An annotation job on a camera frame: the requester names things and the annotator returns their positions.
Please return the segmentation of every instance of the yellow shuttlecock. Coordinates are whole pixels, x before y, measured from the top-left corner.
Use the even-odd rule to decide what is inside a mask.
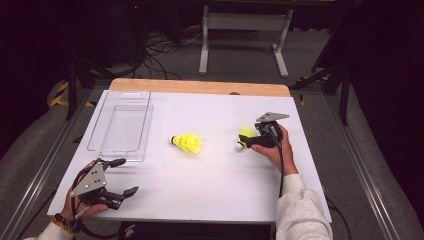
[[[256,137],[258,134],[254,129],[250,128],[249,126],[243,126],[240,129],[239,135],[243,135],[245,137],[250,138],[250,137]],[[236,144],[234,145],[234,147],[236,148],[237,151],[241,151],[243,150],[243,148],[246,147],[246,143],[240,141],[240,138],[239,138]]]
[[[202,145],[202,138],[199,135],[186,133],[170,137],[169,143],[177,145],[186,152],[197,154],[200,151],[200,146]]]

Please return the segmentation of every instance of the hand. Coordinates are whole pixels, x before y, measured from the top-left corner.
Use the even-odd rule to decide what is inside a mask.
[[[281,132],[283,133],[283,140],[281,140],[281,146],[283,149],[283,162],[284,162],[284,176],[289,174],[298,173],[296,165],[294,164],[293,159],[293,150],[289,141],[289,134],[287,130],[281,126]],[[281,172],[281,160],[280,160],[280,153],[278,152],[277,146],[273,148],[266,148],[261,145],[254,144],[252,145],[252,149],[264,155],[268,158],[268,160],[271,162],[272,165],[274,165],[278,171]]]
[[[94,164],[95,164],[95,161],[91,161],[85,168],[92,167]],[[63,206],[63,210],[60,213],[60,215],[64,218],[67,218],[68,216],[72,215],[71,192],[72,192],[72,189],[69,189],[68,193],[66,194],[65,205]],[[75,206],[79,205],[77,209],[77,213],[84,210],[86,207],[88,207],[88,205],[83,202],[81,202],[81,204],[79,203],[80,203],[80,200],[79,200],[79,197],[77,196],[75,197]],[[108,210],[108,206],[106,204],[93,205],[84,215],[81,216],[80,220],[84,221],[88,219],[89,217],[93,216],[94,214],[104,212],[106,210]]]

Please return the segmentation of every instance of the transparent tray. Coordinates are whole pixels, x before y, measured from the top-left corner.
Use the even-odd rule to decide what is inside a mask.
[[[108,91],[87,149],[104,159],[142,162],[153,105],[150,92]]]

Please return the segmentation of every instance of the white tabletop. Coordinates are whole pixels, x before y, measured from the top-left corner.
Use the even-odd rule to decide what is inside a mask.
[[[88,151],[102,95],[85,135],[53,199],[48,215],[60,212],[64,196],[77,173],[99,152]],[[119,210],[97,217],[130,221],[275,221],[280,174],[268,160],[234,148],[243,125],[254,128],[265,112],[290,115],[278,120],[290,135],[296,166],[308,188],[321,198],[331,222],[321,183],[291,97],[152,92],[153,115],[143,162],[126,163],[106,171],[107,190],[122,194],[139,186]],[[168,143],[168,138],[191,132],[203,138],[198,155]]]

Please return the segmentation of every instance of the white sleeve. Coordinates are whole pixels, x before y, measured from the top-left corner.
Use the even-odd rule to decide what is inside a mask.
[[[306,189],[299,174],[284,177],[283,196],[277,203],[277,239],[333,239],[318,195]]]
[[[51,222],[40,236],[36,238],[27,238],[25,240],[72,240],[73,238],[74,234],[70,234]]]

